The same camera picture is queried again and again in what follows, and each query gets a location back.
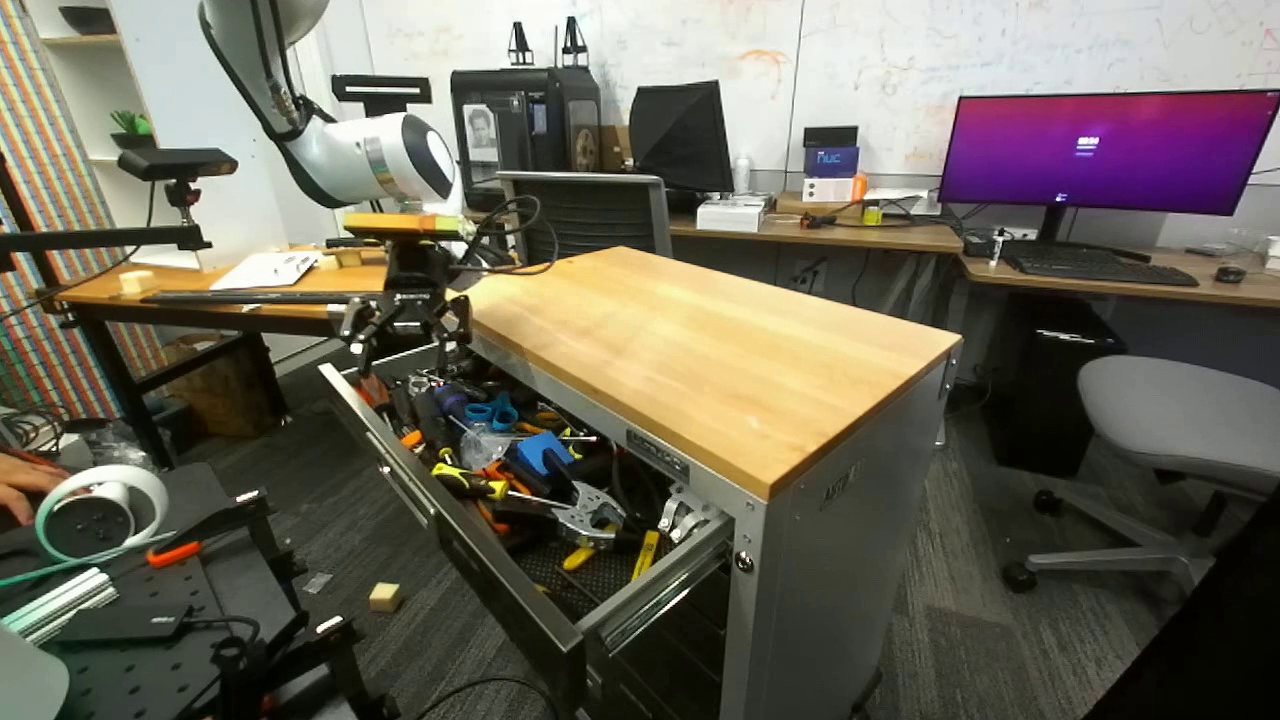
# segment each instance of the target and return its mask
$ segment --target keyboard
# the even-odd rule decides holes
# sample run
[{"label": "keyboard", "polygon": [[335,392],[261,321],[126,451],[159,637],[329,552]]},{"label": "keyboard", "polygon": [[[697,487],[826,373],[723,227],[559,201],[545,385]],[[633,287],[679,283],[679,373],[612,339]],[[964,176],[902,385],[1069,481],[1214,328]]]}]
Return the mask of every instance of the keyboard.
[{"label": "keyboard", "polygon": [[1069,277],[1102,283],[1162,283],[1198,287],[1196,277],[1162,265],[1144,265],[1107,246],[1069,246],[1069,244],[1003,244],[1000,258],[1023,277]]}]

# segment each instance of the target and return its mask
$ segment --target wooden table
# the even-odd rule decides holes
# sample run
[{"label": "wooden table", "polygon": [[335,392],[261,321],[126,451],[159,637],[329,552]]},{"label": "wooden table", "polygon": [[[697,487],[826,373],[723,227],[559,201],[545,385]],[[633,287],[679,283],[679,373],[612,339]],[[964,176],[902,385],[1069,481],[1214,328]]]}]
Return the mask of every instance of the wooden table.
[{"label": "wooden table", "polygon": [[762,214],[760,230],[708,230],[692,218],[673,218],[673,244],[679,246],[715,246],[715,244],[769,244],[769,246],[843,246],[843,250],[877,250],[895,255],[895,277],[883,293],[880,313],[938,321],[944,296],[959,277],[953,255],[959,255],[959,234],[948,222],[832,222],[832,227],[800,227],[800,214]]},{"label": "wooden table", "polygon": [[[84,343],[93,349],[125,421],[130,425],[139,448],[155,465],[172,465],[165,435],[144,402],[152,387],[165,387],[208,361],[249,349],[257,361],[257,385],[266,392],[266,411],[285,414],[285,394],[275,385],[272,354],[261,339],[261,332],[305,332],[305,336],[332,336],[335,321],[325,304],[146,304],[118,296],[118,277],[139,273],[130,265],[102,273],[95,278],[84,278],[77,287],[63,287],[56,304],[77,314]],[[223,273],[186,273],[186,268],[146,268],[155,278],[155,293],[208,293]],[[384,268],[321,268],[295,283],[295,293],[352,293],[352,296],[377,296],[384,283]],[[167,364],[152,376],[130,376],[106,324],[186,324],[186,328],[241,328],[236,339],[216,343],[208,352],[196,352],[181,364]]]},{"label": "wooden table", "polygon": [[1198,278],[1198,287],[1166,283],[1107,283],[1107,278],[1069,278],[1069,277],[1023,277],[1007,265],[986,265],[983,255],[959,255],[967,283],[1012,287],[1012,293],[1076,293],[1076,296],[1126,296],[1126,300],[1171,300],[1171,304],[1224,304],[1224,309],[1280,309],[1280,273],[1246,268],[1243,283],[1214,283],[1220,258],[1186,250],[1150,250],[1150,265],[1179,268]]}]

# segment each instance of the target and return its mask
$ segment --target office chair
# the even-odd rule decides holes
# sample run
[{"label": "office chair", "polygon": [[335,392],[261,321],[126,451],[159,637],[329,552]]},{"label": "office chair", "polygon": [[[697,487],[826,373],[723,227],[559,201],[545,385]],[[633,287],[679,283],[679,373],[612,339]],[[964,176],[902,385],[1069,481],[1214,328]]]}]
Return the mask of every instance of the office chair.
[{"label": "office chair", "polygon": [[[1156,354],[1098,354],[1078,366],[1078,402],[1094,435],[1156,481],[1202,481],[1212,501],[1191,525],[1212,528],[1226,496],[1262,501],[1280,487],[1280,387]],[[1212,568],[1212,552],[1156,533],[1078,484],[1036,490],[1039,513],[1060,505],[1090,514],[1133,548],[1036,552],[1003,563],[1003,585],[1036,586],[1039,573],[1166,573],[1186,591]]]},{"label": "office chair", "polygon": [[549,265],[612,244],[673,255],[669,192],[658,176],[505,166],[497,181],[524,214],[524,265]]}]

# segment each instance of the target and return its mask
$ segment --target computer monitor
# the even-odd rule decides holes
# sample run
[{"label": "computer monitor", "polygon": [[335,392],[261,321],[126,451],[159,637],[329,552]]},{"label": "computer monitor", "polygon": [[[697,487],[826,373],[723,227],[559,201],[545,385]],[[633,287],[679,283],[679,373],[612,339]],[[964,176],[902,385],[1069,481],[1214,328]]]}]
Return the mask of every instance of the computer monitor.
[{"label": "computer monitor", "polygon": [[673,213],[731,192],[721,80],[636,87],[629,133],[633,166],[669,184]]},{"label": "computer monitor", "polygon": [[1280,92],[959,96],[938,176],[944,205],[1233,214],[1270,133]]},{"label": "computer monitor", "polygon": [[642,172],[497,172],[521,208],[521,258],[545,265],[591,246],[673,255],[669,197]]}]

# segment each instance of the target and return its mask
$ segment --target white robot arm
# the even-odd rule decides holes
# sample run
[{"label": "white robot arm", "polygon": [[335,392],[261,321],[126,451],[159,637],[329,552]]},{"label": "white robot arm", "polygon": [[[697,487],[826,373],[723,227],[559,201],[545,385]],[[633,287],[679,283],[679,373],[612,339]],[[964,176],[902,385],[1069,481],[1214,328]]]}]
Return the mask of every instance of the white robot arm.
[{"label": "white robot arm", "polygon": [[325,7],[329,0],[198,0],[198,27],[316,205],[446,201],[455,158],[430,125],[407,110],[332,118],[291,87],[285,51],[316,27]]}]

